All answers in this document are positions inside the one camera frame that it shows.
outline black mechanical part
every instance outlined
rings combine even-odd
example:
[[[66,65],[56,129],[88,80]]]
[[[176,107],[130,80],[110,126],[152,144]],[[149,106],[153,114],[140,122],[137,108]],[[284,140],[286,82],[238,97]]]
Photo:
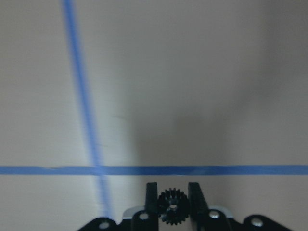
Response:
[[[157,198],[157,183],[147,184],[144,208],[120,224],[109,218],[96,218],[78,231],[158,231],[158,216],[170,224],[181,223],[190,213],[191,231],[291,231],[277,222],[252,215],[241,224],[219,208],[209,208],[198,183],[189,183],[188,198],[180,190],[170,189]]]
[[[158,197],[158,213],[167,224],[181,224],[188,218],[189,200],[180,189],[165,190]]]

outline blue tape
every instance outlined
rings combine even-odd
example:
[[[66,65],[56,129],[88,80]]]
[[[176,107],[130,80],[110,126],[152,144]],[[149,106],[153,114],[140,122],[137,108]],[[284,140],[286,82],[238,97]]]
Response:
[[[81,113],[83,116],[85,130],[88,138],[88,145],[90,149],[90,157],[94,165],[96,175],[98,175],[98,185],[100,190],[100,199],[103,205],[102,216],[111,217],[112,208],[110,204],[110,195],[108,189],[107,177],[102,172],[100,165],[103,165],[100,159],[101,150],[97,145],[97,133],[95,130],[95,120],[92,114],[90,94],[88,91],[87,76],[85,72],[85,66],[83,65],[79,33],[77,30],[77,21],[75,18],[75,11],[72,0],[62,0],[63,11],[66,22],[66,30],[68,41],[71,51],[71,61],[74,70],[75,82],[77,85],[77,91],[80,98]]]
[[[176,176],[219,176],[219,175],[308,175],[308,165],[240,165],[240,166],[145,166],[122,167],[101,166],[105,175],[176,175]],[[0,166],[0,175],[94,175],[100,174],[97,167],[37,167]]]

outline silver screw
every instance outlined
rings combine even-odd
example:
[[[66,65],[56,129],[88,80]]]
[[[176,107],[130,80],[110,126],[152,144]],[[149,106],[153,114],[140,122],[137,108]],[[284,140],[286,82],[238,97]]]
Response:
[[[109,225],[108,222],[103,221],[103,222],[98,226],[98,228],[100,228],[101,230],[105,230],[105,229],[107,229],[109,226],[110,226],[110,225]]]
[[[149,215],[147,213],[141,213],[139,215],[140,220],[146,220],[149,218]]]
[[[178,209],[178,206],[177,205],[170,205],[169,208],[170,208],[171,211],[175,212]]]
[[[256,227],[262,227],[263,226],[263,221],[259,218],[252,218],[251,219],[251,224],[256,226]]]
[[[209,216],[210,216],[212,219],[218,219],[218,218],[220,217],[220,214],[219,214],[219,212],[217,212],[217,211],[215,211],[215,210],[212,210],[212,211],[210,211]]]

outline horizontal blue tape strip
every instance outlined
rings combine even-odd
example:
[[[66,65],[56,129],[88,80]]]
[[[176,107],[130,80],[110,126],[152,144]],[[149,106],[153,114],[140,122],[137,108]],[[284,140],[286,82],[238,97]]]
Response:
[[[0,166],[0,175],[308,175],[308,165],[238,165],[238,166],[100,166],[37,167]]]

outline black gear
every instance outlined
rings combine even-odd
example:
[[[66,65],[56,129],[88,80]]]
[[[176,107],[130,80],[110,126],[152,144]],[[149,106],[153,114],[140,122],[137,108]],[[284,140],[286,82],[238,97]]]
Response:
[[[167,224],[178,224],[185,221],[189,214],[189,201],[184,192],[175,188],[165,190],[158,197],[158,212],[160,218]]]

